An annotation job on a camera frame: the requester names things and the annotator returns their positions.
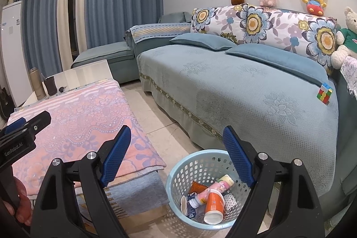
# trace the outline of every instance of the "decorative trim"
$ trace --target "decorative trim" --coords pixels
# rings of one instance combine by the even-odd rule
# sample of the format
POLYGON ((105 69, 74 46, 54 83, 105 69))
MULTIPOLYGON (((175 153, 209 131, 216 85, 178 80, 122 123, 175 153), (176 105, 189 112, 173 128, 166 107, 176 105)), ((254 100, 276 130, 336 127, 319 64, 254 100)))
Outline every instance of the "decorative trim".
POLYGON ((130 28, 135 44, 145 39, 169 38, 190 32, 190 23, 135 25, 130 28))
POLYGON ((211 135, 213 135, 215 138, 217 138, 218 140, 222 141, 222 135, 220 135, 212 126, 210 126, 208 123, 204 122, 202 119, 198 118, 197 116, 195 116, 191 111, 189 111, 187 108, 185 108, 183 105, 181 105, 179 102, 177 102, 175 99, 173 99, 167 92, 165 92, 164 90, 162 90, 159 86, 157 86, 157 84, 155 83, 155 81, 149 77, 146 76, 142 73, 140 73, 140 77, 150 81, 156 88, 156 90, 158 90, 158 92, 160 92, 162 95, 164 95, 167 99, 169 99, 172 104, 174 106, 176 106, 177 108, 179 108, 182 112, 184 112, 188 117, 190 117, 195 123, 197 123, 199 126, 201 126, 202 128, 206 129, 211 135))

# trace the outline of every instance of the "bottle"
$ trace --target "bottle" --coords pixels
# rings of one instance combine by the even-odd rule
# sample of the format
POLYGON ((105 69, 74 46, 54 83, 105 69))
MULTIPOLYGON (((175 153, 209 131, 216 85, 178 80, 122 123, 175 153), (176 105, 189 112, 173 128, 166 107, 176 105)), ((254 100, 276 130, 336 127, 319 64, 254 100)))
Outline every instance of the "bottle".
POLYGON ((211 190, 208 195, 208 201, 203 220, 209 225, 217 225, 223 221, 224 198, 222 193, 217 190, 211 190))
POLYGON ((41 100, 47 96, 42 80, 40 77, 40 71, 37 68, 32 68, 29 71, 29 77, 32 89, 35 91, 37 100, 41 100))
POLYGON ((226 190, 228 190, 231 186, 234 185, 234 181, 227 174, 221 177, 218 181, 216 181, 213 185, 211 185, 208 189, 204 190, 202 193, 196 195, 196 197, 189 201, 190 205, 197 209, 199 206, 206 204, 208 200, 208 195, 210 190, 217 190, 221 194, 223 194, 226 190))

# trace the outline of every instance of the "blue plastic basket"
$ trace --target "blue plastic basket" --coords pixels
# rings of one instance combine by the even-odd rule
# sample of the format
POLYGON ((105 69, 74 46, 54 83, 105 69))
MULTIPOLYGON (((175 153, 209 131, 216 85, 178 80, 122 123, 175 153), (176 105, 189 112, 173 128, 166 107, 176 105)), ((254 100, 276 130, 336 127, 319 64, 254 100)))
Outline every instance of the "blue plastic basket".
POLYGON ((222 230, 233 226, 244 206, 250 188, 240 181, 228 152, 209 149, 195 152, 179 161, 167 177, 166 191, 171 210, 182 222, 197 229, 222 230), (193 181, 210 186, 225 174, 228 174, 235 181, 228 192, 234 195, 237 205, 224 216, 220 224, 198 223, 181 213, 181 197, 188 194, 193 181))

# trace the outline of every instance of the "pikachu plush toy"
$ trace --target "pikachu plush toy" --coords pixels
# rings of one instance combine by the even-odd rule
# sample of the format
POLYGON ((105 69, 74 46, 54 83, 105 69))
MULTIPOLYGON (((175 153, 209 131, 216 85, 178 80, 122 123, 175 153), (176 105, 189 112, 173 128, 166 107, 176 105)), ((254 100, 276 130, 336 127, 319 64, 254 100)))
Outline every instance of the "pikachu plush toy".
POLYGON ((319 17, 324 15, 324 8, 327 6, 327 4, 324 3, 324 0, 302 0, 302 1, 306 3, 306 9, 308 13, 319 17))

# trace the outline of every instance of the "human hand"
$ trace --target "human hand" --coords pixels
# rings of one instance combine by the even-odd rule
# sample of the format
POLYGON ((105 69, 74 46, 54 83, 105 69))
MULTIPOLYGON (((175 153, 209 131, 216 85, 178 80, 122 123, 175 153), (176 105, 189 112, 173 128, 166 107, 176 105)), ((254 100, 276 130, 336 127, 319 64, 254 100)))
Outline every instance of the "human hand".
MULTIPOLYGON (((20 198, 20 205, 16 212, 16 219, 20 223, 23 223, 26 226, 30 226, 31 220, 32 220, 32 213, 33 213, 33 210, 31 209, 31 201, 27 197, 27 191, 26 191, 24 184, 16 177, 14 177, 14 179, 15 179, 17 192, 19 193, 19 198, 20 198)), ((12 216, 15 215, 14 208, 9 203, 7 203, 5 201, 4 201, 4 204, 5 204, 6 208, 8 209, 9 213, 12 216)))

